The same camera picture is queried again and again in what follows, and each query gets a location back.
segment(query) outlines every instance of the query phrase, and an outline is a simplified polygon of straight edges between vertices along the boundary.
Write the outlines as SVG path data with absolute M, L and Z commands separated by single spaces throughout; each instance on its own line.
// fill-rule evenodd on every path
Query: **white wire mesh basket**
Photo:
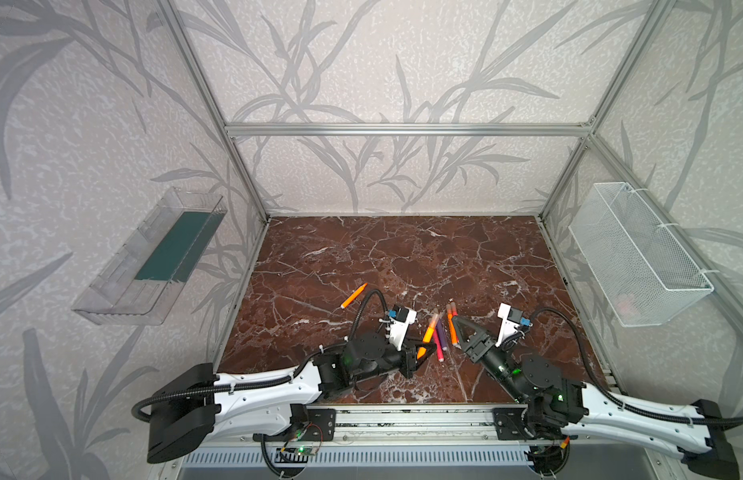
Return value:
M 668 225 L 627 183 L 594 184 L 569 231 L 624 326 L 661 325 L 713 291 Z

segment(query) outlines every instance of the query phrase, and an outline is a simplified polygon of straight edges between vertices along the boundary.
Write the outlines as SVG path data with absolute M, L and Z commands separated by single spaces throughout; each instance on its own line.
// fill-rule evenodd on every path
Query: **brown marble tabletop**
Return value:
M 421 339 L 429 316 L 453 299 L 460 315 L 499 331 L 497 308 L 528 316 L 552 306 L 576 319 L 569 294 L 532 216 L 383 216 L 275 218 L 227 342 L 221 372 L 251 373 L 296 365 L 318 346 L 348 334 L 360 299 L 340 304 L 362 283 L 419 312 L 408 335 Z M 372 298 L 358 331 L 380 318 Z M 543 314 L 519 342 L 516 359 L 536 351 L 564 376 L 589 381 L 574 335 Z M 590 363 L 603 380 L 593 351 Z M 511 402 L 460 350 L 433 355 L 414 378 L 369 379 L 341 402 Z

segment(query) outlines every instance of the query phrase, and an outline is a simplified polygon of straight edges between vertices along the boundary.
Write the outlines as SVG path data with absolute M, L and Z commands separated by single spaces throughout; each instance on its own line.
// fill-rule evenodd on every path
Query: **marker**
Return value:
M 340 305 L 340 308 L 343 308 L 344 309 L 348 305 L 350 305 L 351 303 L 353 303 L 353 300 L 355 300 L 358 295 L 361 295 L 361 292 L 364 291 L 364 289 L 366 288 L 367 285 L 368 285 L 368 283 L 364 283 L 363 285 L 359 286 L 356 289 L 356 291 L 353 292 L 353 294 L 348 297 L 347 300 L 345 300 L 344 302 L 342 302 L 342 304 Z
M 451 322 L 451 319 L 455 315 L 457 315 L 457 313 L 454 312 L 454 310 L 456 310 L 456 308 L 453 308 L 452 307 L 453 304 L 454 303 L 452 302 L 452 303 L 449 303 L 448 305 L 446 305 L 447 317 L 448 317 L 448 320 L 449 320 L 449 333 L 451 334 L 451 344 L 454 345 L 454 346 L 459 346 L 460 340 L 457 338 L 457 331 L 454 329 L 454 324 Z
M 441 318 L 439 318 L 438 323 L 435 324 L 435 332 L 438 341 L 441 342 L 441 350 L 449 350 L 449 342 L 446 341 L 446 330 L 443 328 L 443 321 L 441 321 Z
M 438 314 L 433 313 L 433 317 L 430 319 L 430 325 L 427 326 L 427 330 L 425 330 L 424 338 L 422 339 L 425 343 L 430 343 L 431 340 L 433 340 L 433 333 L 435 332 L 435 324 L 438 323 Z M 420 347 L 420 350 L 417 352 L 417 360 L 421 359 L 426 350 L 424 349 L 424 346 Z
M 438 330 L 439 325 L 441 325 L 441 323 L 439 322 L 435 323 L 435 330 Z M 441 349 L 441 339 L 438 338 L 438 334 L 434 335 L 433 338 L 435 339 L 435 352 L 438 355 L 438 361 L 443 362 L 443 350 Z

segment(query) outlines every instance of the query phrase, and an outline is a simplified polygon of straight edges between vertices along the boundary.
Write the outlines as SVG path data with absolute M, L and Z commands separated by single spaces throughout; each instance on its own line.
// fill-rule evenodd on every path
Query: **wallpaper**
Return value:
M 529 215 L 576 140 L 279 137 L 242 141 L 240 152 L 274 214 Z
M 618 181 L 595 153 L 586 153 L 545 220 L 597 339 L 628 395 L 667 403 L 716 401 L 726 416 L 743 415 L 743 342 L 705 298 L 661 326 L 622 326 L 568 226 L 593 183 Z M 647 187 L 651 188 L 651 179 Z M 743 426 L 727 431 L 743 478 Z
M 584 122 L 651 2 L 176 0 L 228 122 Z M 575 138 L 237 138 L 275 214 L 539 212 Z
M 599 133 L 743 297 L 743 0 L 682 3 Z
M 213 359 L 262 225 L 152 2 L 0 0 L 0 479 L 145 478 L 136 400 Z M 169 186 L 229 209 L 162 326 L 70 308 Z

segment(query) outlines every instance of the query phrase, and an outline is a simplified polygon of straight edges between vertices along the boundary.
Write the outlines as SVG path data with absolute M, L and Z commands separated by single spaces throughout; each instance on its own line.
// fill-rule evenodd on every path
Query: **black mounting plate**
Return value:
M 523 408 L 498 407 L 492 408 L 494 429 L 497 431 L 497 440 L 528 440 L 523 434 Z
M 334 440 L 334 428 L 337 419 L 337 411 L 334 408 L 307 408 L 308 422 L 315 423 L 323 432 L 323 441 L 330 442 Z M 265 440 L 267 442 L 286 442 L 294 437 L 294 429 L 287 428 L 283 433 L 278 435 L 266 435 Z M 261 435 L 255 433 L 252 439 L 255 442 L 259 442 Z M 317 428 L 310 427 L 305 436 L 302 437 L 302 441 L 305 442 L 318 442 L 321 439 L 321 433 Z

